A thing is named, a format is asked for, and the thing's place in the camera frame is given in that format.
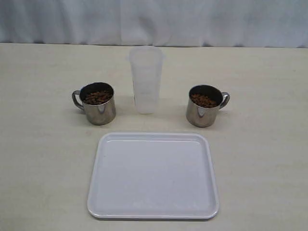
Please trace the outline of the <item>steel mug with pellets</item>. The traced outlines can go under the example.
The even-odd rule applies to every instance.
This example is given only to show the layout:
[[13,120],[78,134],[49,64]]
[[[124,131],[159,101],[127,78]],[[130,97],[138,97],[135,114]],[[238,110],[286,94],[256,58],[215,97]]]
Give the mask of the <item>steel mug with pellets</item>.
[[114,94],[108,83],[94,82],[73,91],[72,100],[90,123],[101,126],[110,123],[116,116]]

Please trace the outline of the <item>clear plastic tall cup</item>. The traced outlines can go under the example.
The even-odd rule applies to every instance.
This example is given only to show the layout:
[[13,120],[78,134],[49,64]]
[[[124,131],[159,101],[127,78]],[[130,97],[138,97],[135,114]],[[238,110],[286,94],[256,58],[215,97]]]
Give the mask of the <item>clear plastic tall cup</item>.
[[136,109],[140,114],[152,114],[159,102],[163,52],[155,46],[134,46],[128,60]]

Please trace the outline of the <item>white rectangular tray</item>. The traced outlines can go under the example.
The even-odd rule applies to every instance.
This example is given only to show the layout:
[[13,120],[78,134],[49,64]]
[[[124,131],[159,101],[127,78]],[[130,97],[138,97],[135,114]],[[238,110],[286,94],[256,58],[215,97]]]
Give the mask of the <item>white rectangular tray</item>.
[[213,218],[219,199],[208,141],[196,133],[105,134],[87,208],[100,219]]

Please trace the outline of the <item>white backdrop curtain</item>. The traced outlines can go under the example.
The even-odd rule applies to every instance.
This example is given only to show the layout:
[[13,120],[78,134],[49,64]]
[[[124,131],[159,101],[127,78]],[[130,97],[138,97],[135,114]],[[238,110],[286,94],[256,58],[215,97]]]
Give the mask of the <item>white backdrop curtain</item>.
[[308,3],[305,0],[3,0],[0,40],[305,48]]

